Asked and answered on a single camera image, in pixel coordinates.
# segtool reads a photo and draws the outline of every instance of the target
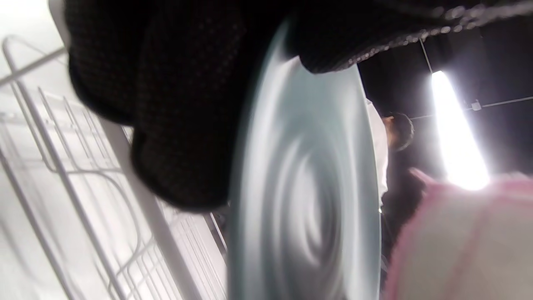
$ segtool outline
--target dark ceiling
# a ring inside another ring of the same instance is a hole
[[[430,37],[424,46],[433,70],[447,73],[465,108],[476,99],[487,105],[533,96],[533,18]],[[359,69],[367,97],[378,110],[415,118],[432,115],[431,73],[419,43],[380,53]],[[533,100],[465,112],[491,174],[533,173],[532,112]],[[383,197],[386,256],[420,200],[422,187],[407,169],[417,167],[435,178],[444,175],[434,121],[415,119],[413,144],[391,155],[389,192]]]

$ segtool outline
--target wire shelf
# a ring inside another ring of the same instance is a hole
[[[18,37],[5,39],[2,50],[12,72],[19,68],[20,52],[30,61],[47,55]],[[64,57],[35,65],[35,71],[0,86],[5,174],[0,187],[18,200],[2,209],[27,220],[3,215],[0,237],[9,242],[21,276],[34,283],[19,292],[20,298],[47,298],[48,293],[50,299],[184,299],[175,278],[184,270],[168,264],[99,118],[77,101],[68,84],[57,91],[48,78],[40,82],[50,72],[44,66],[66,74]],[[132,129],[123,130],[131,141]],[[189,276],[201,299],[225,299],[225,279],[206,251],[211,245],[196,217],[158,205],[167,230],[189,257]],[[14,233],[22,227],[28,234],[21,241]],[[42,251],[28,253],[29,244]],[[40,261],[37,267],[32,260]]]

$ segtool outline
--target pink fabric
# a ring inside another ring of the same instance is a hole
[[[487,228],[487,225],[491,221],[491,218],[498,216],[500,211],[509,212],[509,208],[514,209],[512,211],[520,212],[516,216],[517,218],[524,218],[523,212],[528,213],[528,219],[530,218],[529,213],[533,214],[533,181],[529,178],[502,179],[494,181],[483,191],[466,192],[452,185],[435,183],[418,170],[412,173],[427,184],[427,189],[420,206],[415,212],[414,217],[404,226],[404,228],[402,228],[397,245],[393,250],[391,265],[389,266],[389,276],[385,288],[385,299],[401,299],[401,295],[399,294],[402,288],[401,279],[406,276],[406,264],[410,262],[410,254],[413,253],[414,247],[426,247],[423,249],[424,251],[433,248],[438,249],[438,247],[431,248],[427,247],[427,245],[424,245],[423,240],[420,240],[419,236],[419,233],[421,232],[421,229],[424,228],[424,225],[433,221],[432,216],[435,214],[435,212],[443,208],[449,209],[450,205],[454,205],[455,209],[459,209],[461,208],[462,201],[468,201],[469,198],[475,197],[477,201],[482,201],[480,202],[480,209],[479,211],[468,211],[471,215],[471,218],[473,218],[472,220],[474,220],[472,227],[468,227],[470,228],[469,237],[464,241],[462,249],[459,250],[457,260],[453,263],[453,268],[451,269],[448,279],[442,283],[439,283],[442,284],[443,290],[441,291],[440,296],[435,300],[456,299],[459,293],[459,288],[461,288],[461,284],[464,284],[463,277],[465,272],[467,270],[476,270],[476,267],[471,266],[471,264],[474,261],[473,258],[479,251],[481,237],[484,233],[484,229]],[[448,201],[452,202],[442,202],[443,199],[447,199]],[[453,226],[450,226],[449,230],[457,230],[456,228],[453,228]],[[446,232],[446,230],[448,229],[439,227],[439,231],[441,232]],[[442,242],[447,242],[446,239],[450,239],[451,237],[454,237],[454,235],[447,234],[444,235],[444,237],[445,240]],[[531,247],[524,249],[524,251],[533,251],[533,242],[528,245],[531,245]],[[520,262],[514,261],[513,263],[520,265]],[[416,276],[417,278],[424,278],[424,274],[417,274]],[[500,288],[503,293],[506,292],[505,287],[501,288],[498,284],[495,284],[495,286]],[[480,293],[479,295],[485,295],[483,299],[490,299],[491,297],[491,294],[487,291],[485,291],[484,294]]]

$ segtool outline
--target white shirt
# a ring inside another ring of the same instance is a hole
[[[368,118],[370,119],[370,130],[374,142],[374,155],[376,156],[377,171],[377,191],[379,194],[379,206],[382,206],[381,197],[388,190],[387,188],[387,166],[389,165],[389,143],[387,141],[387,130],[377,113],[374,104],[366,100]]]

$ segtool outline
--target ceiling light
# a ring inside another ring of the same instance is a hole
[[[455,92],[442,71],[433,73],[431,83],[448,180],[467,190],[479,190],[487,185],[489,175]]]

